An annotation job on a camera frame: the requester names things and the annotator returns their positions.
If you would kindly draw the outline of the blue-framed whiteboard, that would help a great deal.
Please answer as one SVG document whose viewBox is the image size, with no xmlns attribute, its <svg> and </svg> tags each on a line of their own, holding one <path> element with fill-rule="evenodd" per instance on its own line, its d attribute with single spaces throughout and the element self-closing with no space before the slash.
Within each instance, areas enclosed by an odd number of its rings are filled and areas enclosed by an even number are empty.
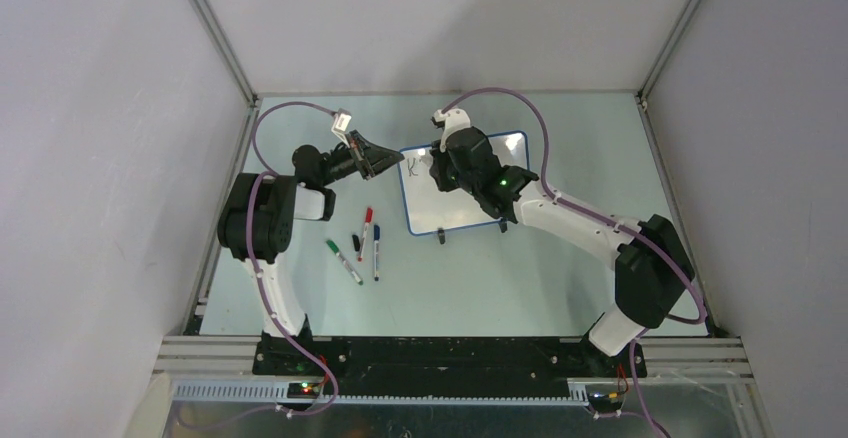
<svg viewBox="0 0 848 438">
<path fill-rule="evenodd" d="M 529 166 L 527 134 L 515 130 L 488 136 L 495 155 L 504 165 Z M 430 175 L 432 156 L 429 144 L 400 150 L 404 160 L 398 164 L 401 194 L 407 228 L 414 236 L 436 234 L 496 224 L 466 191 L 457 188 L 443 192 Z"/>
</svg>

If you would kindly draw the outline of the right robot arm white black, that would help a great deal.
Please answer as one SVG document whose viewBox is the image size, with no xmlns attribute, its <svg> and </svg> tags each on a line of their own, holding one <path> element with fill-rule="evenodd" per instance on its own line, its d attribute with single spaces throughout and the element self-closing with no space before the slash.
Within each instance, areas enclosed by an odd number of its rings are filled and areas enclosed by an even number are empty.
<svg viewBox="0 0 848 438">
<path fill-rule="evenodd" d="M 589 342 L 581 350 L 591 374 L 606 376 L 616 369 L 621 351 L 669 319 L 679 298 L 691 290 L 691 263 L 668 219 L 604 215 L 570 196 L 556 196 L 536 173 L 503 164 L 476 127 L 434 141 L 429 154 L 439 191 L 463 190 L 500 228 L 518 224 L 545 231 L 613 271 L 614 303 L 589 329 Z"/>
</svg>

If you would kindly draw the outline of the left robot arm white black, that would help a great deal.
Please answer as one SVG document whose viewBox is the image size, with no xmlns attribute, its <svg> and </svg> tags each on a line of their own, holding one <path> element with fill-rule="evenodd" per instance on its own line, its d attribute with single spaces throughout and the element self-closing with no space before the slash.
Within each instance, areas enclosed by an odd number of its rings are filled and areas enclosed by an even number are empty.
<svg viewBox="0 0 848 438">
<path fill-rule="evenodd" d="M 266 171 L 236 177 L 218 219 L 217 239 L 256 284 L 263 333 L 289 337 L 280 345 L 277 360 L 290 373 L 304 374 L 316 361 L 315 346 L 298 337 L 307 314 L 284 265 L 295 222 L 329 221 L 336 204 L 331 184 L 351 175 L 370 180 L 402 160 L 401 152 L 374 144 L 354 130 L 330 151 L 298 147 L 290 175 Z"/>
</svg>

